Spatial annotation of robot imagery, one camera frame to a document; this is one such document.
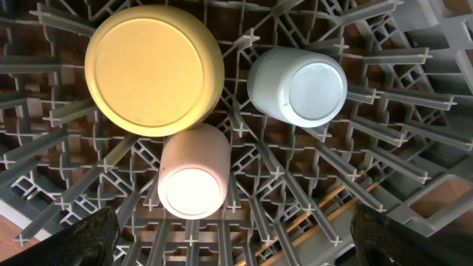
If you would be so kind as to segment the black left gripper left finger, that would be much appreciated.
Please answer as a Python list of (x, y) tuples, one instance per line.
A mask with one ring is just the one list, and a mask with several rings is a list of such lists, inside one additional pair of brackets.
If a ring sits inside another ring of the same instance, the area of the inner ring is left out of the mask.
[(1, 266), (111, 266), (120, 236), (108, 206), (3, 262)]

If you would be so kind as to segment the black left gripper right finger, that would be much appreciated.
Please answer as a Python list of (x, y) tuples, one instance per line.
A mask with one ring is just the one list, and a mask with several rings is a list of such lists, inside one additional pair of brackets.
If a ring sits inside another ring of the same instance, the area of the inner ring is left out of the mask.
[(420, 233), (365, 205), (357, 205), (350, 223), (362, 266), (472, 265), (472, 235), (447, 228), (433, 236)]

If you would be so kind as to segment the pink plastic cup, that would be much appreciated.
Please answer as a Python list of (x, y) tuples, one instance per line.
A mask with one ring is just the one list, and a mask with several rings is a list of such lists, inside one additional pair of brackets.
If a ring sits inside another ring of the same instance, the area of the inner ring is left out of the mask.
[(164, 208), (182, 219), (202, 219), (224, 203), (231, 147), (216, 127), (202, 123), (166, 140), (157, 192)]

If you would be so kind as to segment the light blue plastic cup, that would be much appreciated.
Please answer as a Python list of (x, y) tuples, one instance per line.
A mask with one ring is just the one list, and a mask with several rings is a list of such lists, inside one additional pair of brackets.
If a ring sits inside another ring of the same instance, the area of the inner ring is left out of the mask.
[(302, 128), (330, 122), (347, 99), (347, 77), (321, 53), (277, 47), (259, 56), (247, 79), (248, 97), (260, 112)]

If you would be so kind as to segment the yellow plastic bowl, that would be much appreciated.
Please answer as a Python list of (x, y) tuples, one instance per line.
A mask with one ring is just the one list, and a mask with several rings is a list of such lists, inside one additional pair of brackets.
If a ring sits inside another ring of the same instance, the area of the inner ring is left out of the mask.
[(177, 7), (130, 7), (92, 34), (84, 61), (93, 101), (128, 132), (163, 137), (205, 120), (222, 94), (225, 67), (215, 37)]

